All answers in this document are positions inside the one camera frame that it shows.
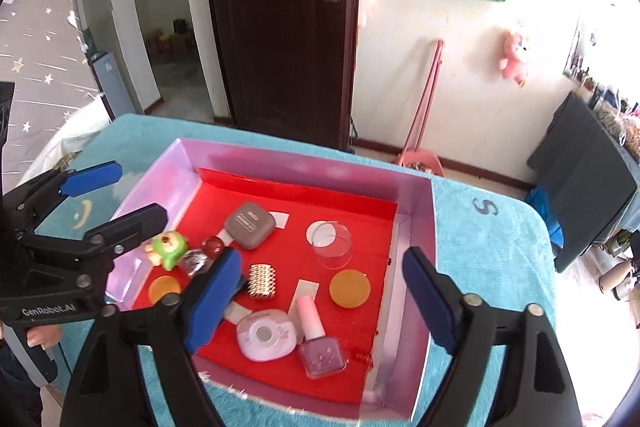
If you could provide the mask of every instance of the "blue gripper pad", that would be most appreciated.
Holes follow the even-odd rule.
[[[448,276],[436,272],[417,247],[404,252],[402,275],[433,341],[453,355],[460,339],[462,293]]]
[[[107,162],[70,174],[60,185],[60,194],[75,198],[96,188],[106,187],[119,181],[122,167],[116,162]]]
[[[242,260],[238,250],[230,250],[226,259],[222,259],[221,256],[210,268],[210,271],[215,270],[212,275],[209,272],[198,275],[190,283],[196,282],[197,277],[210,275],[209,282],[188,317],[189,326],[184,345],[192,355],[198,348],[209,344],[222,320],[226,306],[238,289],[238,281],[242,275]]]

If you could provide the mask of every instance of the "green toy figure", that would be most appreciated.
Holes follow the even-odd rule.
[[[162,232],[145,247],[146,257],[154,266],[171,271],[187,252],[187,240],[178,232]]]

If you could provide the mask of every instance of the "clear glass cup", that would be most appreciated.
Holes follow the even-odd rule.
[[[338,270],[351,260],[351,232],[342,223],[325,221],[311,236],[316,259],[329,270]]]

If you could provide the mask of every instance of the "red felt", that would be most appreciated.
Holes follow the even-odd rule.
[[[316,305],[322,324],[326,334],[340,340],[349,363],[337,375],[310,380],[297,350],[279,360],[252,362],[240,352],[236,327],[227,321],[218,327],[211,343],[202,347],[198,354],[273,387],[339,403],[360,404],[376,335],[397,205],[324,188],[279,184],[208,169],[198,172],[203,183],[177,227],[188,238],[190,247],[195,248],[206,237],[218,233],[225,218],[245,201],[255,201],[268,211],[290,214],[286,228],[276,229],[256,250],[245,251],[233,245],[242,253],[245,275],[250,265],[257,263],[271,264],[276,270],[276,296],[273,299],[255,301],[243,294],[236,301],[252,311],[288,311],[299,279],[318,282]],[[339,221],[351,232],[353,256],[346,267],[365,273],[371,284],[369,299],[359,308],[340,308],[329,296],[329,283],[336,271],[320,266],[306,241],[307,227],[320,220]],[[161,275],[166,275],[162,267],[154,268],[134,308],[150,306],[148,285]],[[188,277],[178,268],[171,275],[183,288],[188,283]]]

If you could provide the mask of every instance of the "dark wooden door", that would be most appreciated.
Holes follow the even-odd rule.
[[[356,0],[210,0],[239,128],[345,149]]]

